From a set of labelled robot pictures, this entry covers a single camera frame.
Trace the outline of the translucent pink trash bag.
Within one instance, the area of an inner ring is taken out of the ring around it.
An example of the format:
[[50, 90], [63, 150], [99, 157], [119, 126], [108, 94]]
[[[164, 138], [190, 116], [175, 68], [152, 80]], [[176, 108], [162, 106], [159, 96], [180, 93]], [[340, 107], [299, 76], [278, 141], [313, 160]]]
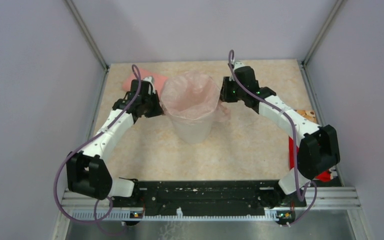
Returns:
[[213, 78], [196, 70], [168, 78], [160, 103], [164, 114], [185, 123], [226, 122], [231, 111], [220, 100], [221, 88]]

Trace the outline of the white octagonal trash bin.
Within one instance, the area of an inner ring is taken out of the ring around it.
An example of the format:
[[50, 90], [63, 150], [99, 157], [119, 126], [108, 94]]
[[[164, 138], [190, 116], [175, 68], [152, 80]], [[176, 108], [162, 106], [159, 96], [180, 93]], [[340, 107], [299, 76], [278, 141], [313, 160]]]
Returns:
[[196, 119], [169, 115], [176, 135], [188, 144], [203, 142], [209, 135], [215, 121], [215, 113], [211, 112]]

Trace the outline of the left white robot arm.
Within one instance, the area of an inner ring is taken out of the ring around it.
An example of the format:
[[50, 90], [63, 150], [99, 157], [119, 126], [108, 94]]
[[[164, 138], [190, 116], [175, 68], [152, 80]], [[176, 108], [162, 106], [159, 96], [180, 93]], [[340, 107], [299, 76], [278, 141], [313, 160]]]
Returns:
[[94, 139], [67, 161], [68, 189], [97, 200], [121, 197], [127, 206], [136, 206], [141, 198], [137, 181], [112, 177], [106, 162], [122, 136], [139, 118], [162, 114], [154, 78], [147, 76], [142, 80], [132, 80], [130, 90], [113, 104]]

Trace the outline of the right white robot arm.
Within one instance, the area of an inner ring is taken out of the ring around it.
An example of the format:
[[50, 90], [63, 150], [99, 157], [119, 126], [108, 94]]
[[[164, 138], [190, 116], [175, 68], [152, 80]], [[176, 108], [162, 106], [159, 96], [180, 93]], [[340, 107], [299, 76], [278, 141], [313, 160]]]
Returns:
[[331, 125], [321, 126], [308, 120], [286, 105], [271, 88], [260, 87], [250, 66], [240, 61], [228, 66], [231, 76], [223, 78], [220, 100], [225, 103], [242, 101], [292, 139], [294, 166], [277, 182], [273, 192], [274, 202], [287, 206], [296, 191], [340, 162], [337, 131]]

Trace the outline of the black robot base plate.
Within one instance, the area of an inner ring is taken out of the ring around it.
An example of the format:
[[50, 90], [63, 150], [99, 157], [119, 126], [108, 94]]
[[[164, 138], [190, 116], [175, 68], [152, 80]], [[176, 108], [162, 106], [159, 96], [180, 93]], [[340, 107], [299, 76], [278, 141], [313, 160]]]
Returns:
[[297, 195], [275, 192], [277, 180], [138, 181], [133, 197], [111, 197], [115, 208], [144, 209], [146, 217], [262, 216], [275, 207], [305, 207]]

